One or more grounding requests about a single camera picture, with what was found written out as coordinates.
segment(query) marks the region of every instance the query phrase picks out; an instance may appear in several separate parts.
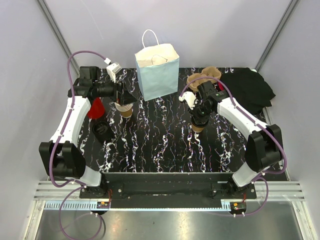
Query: metal frame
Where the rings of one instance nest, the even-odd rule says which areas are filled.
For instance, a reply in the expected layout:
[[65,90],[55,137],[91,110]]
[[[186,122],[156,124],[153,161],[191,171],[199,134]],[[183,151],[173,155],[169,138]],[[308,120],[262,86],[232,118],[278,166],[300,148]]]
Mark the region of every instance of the metal frame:
[[278,25],[276,26],[268,44],[266,45],[258,63],[255,66],[255,69],[259,72],[265,63],[267,57],[269,56],[272,48],[274,47],[279,35],[281,34],[282,30],[284,29],[285,25],[287,24],[290,16],[294,12],[297,4],[300,2],[300,0],[291,0],[289,5],[287,6],[286,10],[284,11]]
[[[45,0],[36,0],[36,2],[38,3],[41,12],[43,13],[45,19],[47,20],[53,34],[55,35],[56,39],[58,40],[64,54],[66,55],[67,58],[69,58],[72,54],[70,48],[68,47],[68,44],[66,42],[66,40],[64,39],[63,35],[61,34],[61,31],[50,11],[50,9],[48,8],[48,5],[46,3]],[[71,60],[71,66],[74,69],[74,71],[76,72],[77,75],[79,75],[79,65],[76,62],[75,58],[73,57]]]
[[[304,240],[317,240],[317,234],[315,228],[312,224],[304,195],[301,190],[301,186],[297,181],[268,181],[269,186],[269,197],[268,202],[290,202],[293,206],[294,213],[297,219],[297,222],[300,227],[301,234]],[[27,225],[24,239],[25,240],[34,240],[40,220],[42,217],[43,210],[46,206],[46,202],[50,200],[59,200],[62,201],[67,194],[78,188],[77,184],[69,183],[65,187],[56,188],[52,185],[50,181],[40,181],[36,190],[36,194],[33,200],[33,207],[30,210],[29,223]],[[256,199],[247,199],[247,202],[262,202],[266,196],[266,185],[263,181],[257,181],[254,183],[256,189],[257,198]],[[106,201],[109,199],[84,199],[79,198],[80,191],[75,192],[70,196],[68,201],[70,203],[87,203],[88,201]],[[234,199],[224,199],[224,202],[235,201]],[[120,209],[110,209],[111,211],[161,211],[159,208],[154,209],[137,209],[137,208],[120,208]],[[201,211],[206,212],[208,209],[179,209],[172,208],[166,209],[166,211],[172,212],[181,212],[181,211]]]

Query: white wall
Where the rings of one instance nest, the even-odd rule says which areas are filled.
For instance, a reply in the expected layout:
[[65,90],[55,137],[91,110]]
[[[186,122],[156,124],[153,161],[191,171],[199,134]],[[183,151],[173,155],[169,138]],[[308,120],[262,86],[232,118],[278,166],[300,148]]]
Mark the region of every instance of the white wall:
[[290,177],[320,236],[319,16],[320,1],[300,1],[260,73],[276,94],[269,111],[282,129]]
[[[171,43],[181,67],[255,67],[289,0],[46,0],[72,52],[135,68],[146,29]],[[156,44],[146,35],[148,44]],[[79,65],[103,67],[90,55]]]
[[35,0],[0,1],[0,239],[22,237],[38,181],[38,147],[67,104],[67,59]]

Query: black mount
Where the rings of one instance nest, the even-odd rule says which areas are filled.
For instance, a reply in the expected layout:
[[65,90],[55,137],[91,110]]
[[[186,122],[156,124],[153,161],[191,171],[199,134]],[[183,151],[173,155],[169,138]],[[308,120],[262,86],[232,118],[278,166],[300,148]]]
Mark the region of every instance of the black mount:
[[[268,126],[266,130],[283,147],[281,129],[276,124]],[[248,166],[259,173],[266,167],[278,163],[282,154],[274,141],[262,130],[254,131],[248,137],[244,154]]]
[[[73,84],[74,94],[88,98],[91,102],[96,98],[109,97],[119,105],[131,104],[137,101],[132,96],[124,82],[114,83],[110,77],[105,78],[105,82],[99,81],[101,69],[97,66],[81,66],[80,77]],[[71,89],[68,91],[68,97],[71,98]]]
[[[49,176],[49,161],[54,143],[42,142],[39,146],[39,153]],[[86,169],[86,160],[73,143],[58,143],[52,164],[52,173],[55,177],[68,177],[79,179]]]

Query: cable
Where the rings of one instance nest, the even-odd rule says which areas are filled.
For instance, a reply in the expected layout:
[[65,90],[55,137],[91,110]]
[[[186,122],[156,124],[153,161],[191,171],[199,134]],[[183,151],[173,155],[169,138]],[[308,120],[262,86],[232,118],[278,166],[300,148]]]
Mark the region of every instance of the cable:
[[[84,189],[84,188],[85,188],[84,186],[80,186],[80,187],[76,188],[75,190],[71,191],[71,192],[63,199],[63,201],[62,201],[62,203],[61,203],[61,205],[60,205],[60,207],[59,207],[59,227],[60,227],[60,230],[61,230],[61,232],[63,233],[63,235],[66,236],[66,237],[67,237],[68,239],[70,239],[70,240],[78,240],[78,239],[69,236],[69,235],[65,232],[64,228],[62,227],[62,223],[61,223],[61,210],[62,210],[62,207],[63,207],[65,201],[66,201],[73,193],[75,193],[75,192],[78,191],[78,190]],[[88,239],[86,239],[86,240],[93,240],[93,239],[95,239],[95,238],[98,236],[98,234],[100,233],[100,231],[101,231],[103,218],[102,218],[99,214],[96,214],[96,216],[98,216],[99,219],[100,219],[100,226],[99,226],[99,228],[98,228],[98,231],[97,231],[92,237],[90,237],[90,238],[88,238]]]
[[[256,124],[255,120],[249,115],[247,114],[244,110],[242,110],[242,108],[240,108],[239,106],[236,105],[236,102],[229,90],[229,88],[219,79],[215,78],[215,77],[212,77],[212,76],[203,76],[203,77],[199,77],[199,78],[196,78],[192,81],[190,81],[185,87],[184,89],[182,90],[181,94],[180,94],[180,97],[182,97],[182,95],[184,94],[184,92],[186,91],[186,89],[189,87],[190,84],[192,84],[193,82],[197,81],[197,80],[200,80],[200,79],[213,79],[213,80],[216,80],[218,83],[220,83],[224,88],[225,90],[227,91],[227,93],[229,94],[230,96],[230,100],[233,104],[233,106],[236,107],[236,109],[238,109],[243,115],[245,115],[252,123]],[[280,143],[277,141],[277,139],[275,139],[274,136],[272,136],[272,134],[270,132],[268,132],[264,127],[262,127],[259,123],[257,124],[257,126],[262,130],[264,131],[271,139],[272,141],[275,143],[275,145],[279,148],[280,152],[281,152],[281,155],[283,157],[283,168],[280,170],[280,171],[269,171],[269,170],[266,170],[264,171],[265,173],[268,173],[268,174],[282,174],[285,172],[286,168],[287,168],[287,156],[285,154],[285,151],[284,149],[282,148],[282,146],[280,145]],[[258,174],[252,181],[254,182],[255,180],[257,180],[259,177],[261,176],[261,173]]]

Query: black cloth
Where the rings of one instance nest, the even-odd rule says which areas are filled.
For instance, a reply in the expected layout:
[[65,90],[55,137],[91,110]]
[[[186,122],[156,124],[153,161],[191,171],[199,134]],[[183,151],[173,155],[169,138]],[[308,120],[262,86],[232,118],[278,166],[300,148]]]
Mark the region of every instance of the black cloth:
[[220,80],[237,102],[251,114],[258,113],[264,107],[271,107],[270,100],[276,96],[264,78],[249,68],[222,74]]

